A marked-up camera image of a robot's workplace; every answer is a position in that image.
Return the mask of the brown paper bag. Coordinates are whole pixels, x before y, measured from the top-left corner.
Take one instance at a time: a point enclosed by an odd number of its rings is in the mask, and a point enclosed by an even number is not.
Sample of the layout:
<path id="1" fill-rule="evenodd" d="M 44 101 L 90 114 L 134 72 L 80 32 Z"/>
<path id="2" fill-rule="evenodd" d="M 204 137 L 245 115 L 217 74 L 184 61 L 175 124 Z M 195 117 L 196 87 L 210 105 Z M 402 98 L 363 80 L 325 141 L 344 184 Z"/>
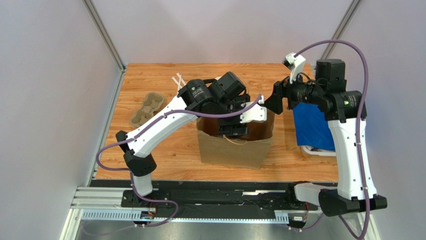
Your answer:
<path id="1" fill-rule="evenodd" d="M 232 72 L 227 72 L 215 80 L 208 79 L 207 83 L 208 88 L 221 98 L 227 113 L 230 113 L 228 107 L 233 99 L 240 95 L 249 95 L 247 87 Z M 244 108 L 251 104 L 250 99 Z M 272 145 L 274 123 L 275 115 L 267 109 L 265 122 L 247 123 L 247 135 L 226 137 L 219 135 L 218 118 L 198 118 L 196 128 L 202 163 L 259 169 Z"/>

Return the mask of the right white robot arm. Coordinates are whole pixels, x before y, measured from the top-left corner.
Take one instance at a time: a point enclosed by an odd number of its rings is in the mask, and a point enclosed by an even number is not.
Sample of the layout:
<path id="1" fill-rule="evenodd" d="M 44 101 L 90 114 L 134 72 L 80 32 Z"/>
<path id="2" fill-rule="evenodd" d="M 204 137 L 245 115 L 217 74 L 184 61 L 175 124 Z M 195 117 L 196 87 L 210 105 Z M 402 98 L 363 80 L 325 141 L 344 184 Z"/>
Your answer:
<path id="1" fill-rule="evenodd" d="M 316 205 L 328 217 L 385 209 L 388 201 L 377 193 L 365 148 L 366 107 L 361 92 L 346 89 L 345 63 L 318 60 L 315 79 L 307 82 L 302 80 L 303 60 L 289 59 L 283 64 L 290 69 L 290 76 L 274 83 L 265 107 L 279 115 L 284 110 L 283 99 L 287 99 L 289 110 L 300 103 L 317 106 L 331 132 L 338 167 L 336 187 L 308 181 L 290 183 L 292 203 Z"/>

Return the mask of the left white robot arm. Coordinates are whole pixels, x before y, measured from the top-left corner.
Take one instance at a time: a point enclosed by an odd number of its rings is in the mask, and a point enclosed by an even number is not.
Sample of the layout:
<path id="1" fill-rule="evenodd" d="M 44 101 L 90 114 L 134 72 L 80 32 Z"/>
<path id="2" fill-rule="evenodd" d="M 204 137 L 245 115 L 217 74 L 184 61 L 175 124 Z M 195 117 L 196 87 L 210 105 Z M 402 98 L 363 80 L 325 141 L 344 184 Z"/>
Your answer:
<path id="1" fill-rule="evenodd" d="M 197 118 L 235 118 L 248 101 L 247 87 L 230 71 L 219 79 L 193 79 L 139 129 L 118 132 L 117 141 L 124 152 L 135 192 L 144 197 L 153 191 L 152 172 L 157 164 L 152 150 L 158 144 Z"/>

